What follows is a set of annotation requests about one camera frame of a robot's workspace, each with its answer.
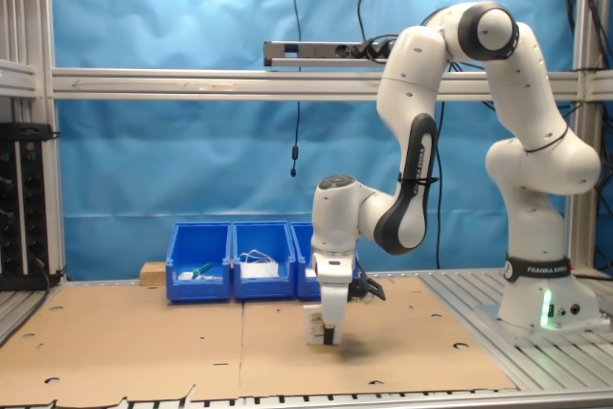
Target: cardboard sheet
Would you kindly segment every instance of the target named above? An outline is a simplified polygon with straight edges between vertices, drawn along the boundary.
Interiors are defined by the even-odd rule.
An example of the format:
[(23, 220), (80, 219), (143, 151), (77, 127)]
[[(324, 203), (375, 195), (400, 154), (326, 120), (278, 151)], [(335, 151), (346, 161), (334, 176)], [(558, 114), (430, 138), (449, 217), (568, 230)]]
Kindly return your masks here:
[(192, 400), (513, 387), (420, 281), (383, 283), (387, 302), (350, 304), (334, 348), (305, 344), (298, 302), (243, 311), (169, 306), (164, 287), (66, 287), (0, 348), (0, 406), (181, 399), (194, 385)]
[(299, 303), (245, 305), (241, 393), (332, 395), (514, 388), (419, 280), (381, 283), (386, 302), (348, 305), (339, 347), (305, 345)]
[(194, 385), (236, 398), (241, 314), (169, 306), (163, 287), (63, 288), (0, 348), (0, 406), (181, 399)]

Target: metal bar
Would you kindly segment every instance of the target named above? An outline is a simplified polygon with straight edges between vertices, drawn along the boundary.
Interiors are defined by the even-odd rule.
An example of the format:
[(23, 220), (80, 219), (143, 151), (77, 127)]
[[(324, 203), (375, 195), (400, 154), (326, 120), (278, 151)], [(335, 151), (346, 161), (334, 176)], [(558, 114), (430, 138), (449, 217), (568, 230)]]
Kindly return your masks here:
[(33, 76), (34, 68), (32, 66), (22, 64), (20, 62), (0, 59), (0, 72), (14, 72), (19, 74), (25, 74), (27, 76)]
[(16, 2), (17, 0), (8, 0), (7, 2), (7, 10), (9, 19), (9, 45), (10, 45), (10, 53), (9, 59), (11, 61), (19, 61), (19, 48), (17, 44), (19, 43), (19, 38), (17, 35), (17, 11), (16, 11)]
[(24, 0), (15, 0), (15, 23), (17, 26), (17, 51), (19, 62), (28, 62), (28, 43), (26, 37), (26, 9)]
[(588, 101), (613, 100), (613, 71), (597, 71), (587, 74), (585, 99)]
[[(609, 0), (598, 0), (601, 23), (608, 28)], [(598, 47), (598, 33), (594, 27), (587, 0), (577, 0), (575, 26), (575, 69), (601, 67)], [(583, 75), (579, 86), (589, 80)], [(590, 146), (600, 151), (602, 129), (602, 107), (600, 104), (583, 104), (571, 118), (571, 127)], [(596, 210), (598, 197), (595, 191), (571, 195), (566, 200), (566, 238), (568, 255), (576, 268), (594, 266), (596, 239)]]
[[(19, 97), (33, 98), (36, 93), (34, 91), (35, 82), (34, 75), (23, 72), (14, 72), (4, 69), (0, 63), (0, 96), (16, 96), (14, 93), (20, 93)], [(12, 94), (5, 94), (5, 90), (15, 90)]]
[(30, 315), (30, 312), (45, 295), (44, 291), (37, 291), (25, 298), (16, 308), (0, 320), (0, 344), (14, 330), (15, 325), (21, 325)]
[(15, 141), (15, 164), (17, 166), (16, 191), (19, 200), (19, 228), (21, 229), (21, 266), (23, 267), (23, 274), (28, 275), (30, 267), (28, 265), (28, 248), (26, 242), (26, 208), (23, 203), (23, 177), (21, 175), (21, 149), (19, 144), (18, 141)]
[(0, 0), (0, 58), (11, 57), (11, 44), (9, 39), (9, 0)]
[[(375, 101), (380, 73), (54, 69), (56, 99)], [(550, 74), (555, 97), (578, 96), (577, 73)], [(445, 73), (440, 101), (491, 101), (483, 72)]]
[[(55, 65), (52, 0), (25, 0), (27, 22), (28, 63), (36, 69), (34, 81), (37, 98), (29, 103), (32, 121), (49, 124), (58, 131), (57, 109), (53, 100), (52, 67)], [(49, 271), (65, 265), (63, 208), (61, 197), (59, 140), (42, 145)]]

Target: metal grating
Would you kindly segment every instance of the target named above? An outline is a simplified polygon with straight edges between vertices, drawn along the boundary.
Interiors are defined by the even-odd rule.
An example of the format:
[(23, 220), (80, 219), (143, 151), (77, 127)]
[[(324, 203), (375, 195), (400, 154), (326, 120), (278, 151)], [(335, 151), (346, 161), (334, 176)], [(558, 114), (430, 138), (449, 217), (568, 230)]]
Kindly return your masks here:
[[(322, 395), (304, 397), (239, 398), (232, 400), (191, 401), (190, 396), (174, 401), (122, 401), (112, 409), (200, 409), (208, 407), (259, 406), (331, 407), (606, 407), (613, 406), (613, 333), (576, 334), (565, 338), (542, 340), (532, 346), (514, 347), (492, 332), (476, 313), (481, 305), (498, 305), (502, 299), (502, 271), (450, 270), (436, 272), (375, 272), (385, 281), (397, 277), (418, 277), (457, 315), (463, 326), (517, 385), (516, 390), (447, 393), (407, 393), (367, 395)], [(68, 285), (137, 284), (129, 281), (69, 283)], [(600, 297), (613, 298), (613, 284), (585, 281)], [(0, 293), (0, 325), (3, 305), (19, 294), (30, 299), (40, 293)], [(15, 305), (32, 306), (35, 300)], [(27, 307), (20, 308), (26, 312)]]
[(0, 344), (28, 317), (42, 296), (43, 291), (0, 292)]

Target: blue curtain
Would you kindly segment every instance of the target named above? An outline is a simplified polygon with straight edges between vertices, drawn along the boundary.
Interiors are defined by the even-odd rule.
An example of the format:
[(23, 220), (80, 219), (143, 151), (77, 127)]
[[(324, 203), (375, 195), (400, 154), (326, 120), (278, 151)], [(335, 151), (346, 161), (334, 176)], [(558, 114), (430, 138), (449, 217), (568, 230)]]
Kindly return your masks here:
[[(303, 40), (361, 40), (357, 0), (297, 1)], [(399, 32), (465, 1), (475, 0), (363, 0), (366, 35)], [(564, 0), (493, 1), (533, 27), (550, 70), (570, 69)], [(59, 67), (262, 69), (265, 40), (297, 39), (292, 0), (53, 3)], [(58, 108), (74, 280), (136, 277), (144, 261), (164, 259), (177, 221), (309, 220), (313, 191), (327, 175), (354, 175), (388, 193), (397, 178), (399, 146), (373, 102), (303, 102), (295, 178), (295, 102), (62, 101)], [(444, 268), (503, 264), (507, 216), (485, 156), (509, 136), (479, 103), (446, 105)], [(435, 185), (419, 249), (393, 257), (360, 241), (365, 268), (433, 268), (437, 198)]]

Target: metal rail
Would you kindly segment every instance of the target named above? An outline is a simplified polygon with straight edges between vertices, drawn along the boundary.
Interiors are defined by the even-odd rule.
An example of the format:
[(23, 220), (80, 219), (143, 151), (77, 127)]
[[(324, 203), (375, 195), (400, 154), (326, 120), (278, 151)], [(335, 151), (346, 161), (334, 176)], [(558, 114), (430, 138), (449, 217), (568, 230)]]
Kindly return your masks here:
[[(375, 101), (380, 72), (53, 70), (62, 100)], [(552, 72), (559, 101), (579, 96), (578, 73)], [(491, 101), (485, 72), (445, 73), (438, 100)]]

